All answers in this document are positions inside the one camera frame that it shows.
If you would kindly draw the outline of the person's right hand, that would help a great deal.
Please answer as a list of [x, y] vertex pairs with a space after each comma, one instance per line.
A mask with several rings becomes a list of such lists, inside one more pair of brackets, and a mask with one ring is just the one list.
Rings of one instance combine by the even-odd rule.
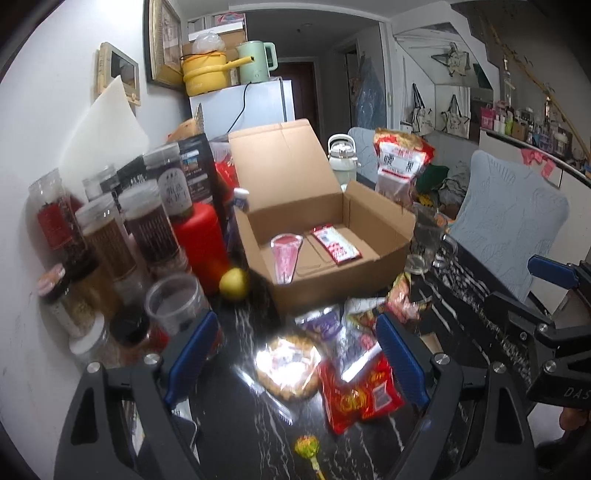
[[564, 408], [559, 417], [559, 425], [564, 431], [574, 431], [589, 420], [590, 413], [588, 411]]

